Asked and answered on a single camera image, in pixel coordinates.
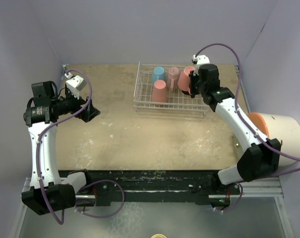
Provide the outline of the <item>salmon pink cup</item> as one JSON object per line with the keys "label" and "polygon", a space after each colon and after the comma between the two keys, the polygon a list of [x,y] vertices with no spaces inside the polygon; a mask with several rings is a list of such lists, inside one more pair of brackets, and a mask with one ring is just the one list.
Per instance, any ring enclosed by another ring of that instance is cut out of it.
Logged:
{"label": "salmon pink cup", "polygon": [[158,106],[168,102],[168,90],[165,81],[163,80],[155,81],[152,90],[151,101]]}

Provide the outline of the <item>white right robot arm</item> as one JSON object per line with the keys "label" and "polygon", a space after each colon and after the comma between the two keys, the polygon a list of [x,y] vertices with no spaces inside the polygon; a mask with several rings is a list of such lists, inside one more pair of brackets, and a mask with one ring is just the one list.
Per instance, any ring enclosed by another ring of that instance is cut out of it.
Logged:
{"label": "white right robot arm", "polygon": [[242,156],[231,167],[218,171],[212,190],[223,194],[231,183],[253,181],[277,171],[281,143],[262,133],[239,107],[234,94],[222,87],[219,71],[214,64],[201,64],[191,71],[189,93],[201,95],[203,102],[230,127],[242,149]]}

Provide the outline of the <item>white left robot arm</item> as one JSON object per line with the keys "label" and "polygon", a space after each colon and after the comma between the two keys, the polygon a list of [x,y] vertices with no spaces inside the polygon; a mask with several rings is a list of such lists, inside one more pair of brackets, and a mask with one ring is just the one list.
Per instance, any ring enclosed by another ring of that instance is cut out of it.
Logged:
{"label": "white left robot arm", "polygon": [[71,172],[61,180],[56,159],[56,135],[59,116],[71,114],[91,121],[100,114],[89,98],[80,91],[87,82],[75,76],[65,82],[65,96],[60,97],[52,81],[32,84],[33,97],[29,100],[24,121],[32,146],[32,176],[30,189],[21,194],[22,202],[38,215],[64,210],[75,205],[75,195],[89,194],[93,189],[86,169]]}

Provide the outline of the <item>salmon pink mug with handle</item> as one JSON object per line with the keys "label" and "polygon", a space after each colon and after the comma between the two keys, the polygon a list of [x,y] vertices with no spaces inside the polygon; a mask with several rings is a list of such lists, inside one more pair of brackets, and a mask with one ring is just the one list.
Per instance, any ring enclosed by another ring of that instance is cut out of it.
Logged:
{"label": "salmon pink mug with handle", "polygon": [[190,95],[189,85],[190,85],[190,77],[189,74],[191,71],[194,71],[195,68],[192,66],[186,67],[180,74],[178,80],[178,88],[185,94]]}

